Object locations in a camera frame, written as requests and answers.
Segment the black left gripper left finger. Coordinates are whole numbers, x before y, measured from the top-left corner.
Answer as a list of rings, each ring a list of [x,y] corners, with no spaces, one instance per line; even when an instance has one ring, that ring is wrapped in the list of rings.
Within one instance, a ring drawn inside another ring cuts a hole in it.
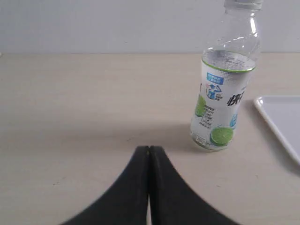
[[[135,149],[117,180],[65,225],[145,225],[148,210],[149,147]]]

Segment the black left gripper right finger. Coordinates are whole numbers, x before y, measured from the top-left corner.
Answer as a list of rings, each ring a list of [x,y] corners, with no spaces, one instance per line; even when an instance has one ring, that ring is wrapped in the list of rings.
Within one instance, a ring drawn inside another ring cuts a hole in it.
[[[151,146],[150,211],[153,225],[235,225],[204,201],[174,168],[165,150]]]

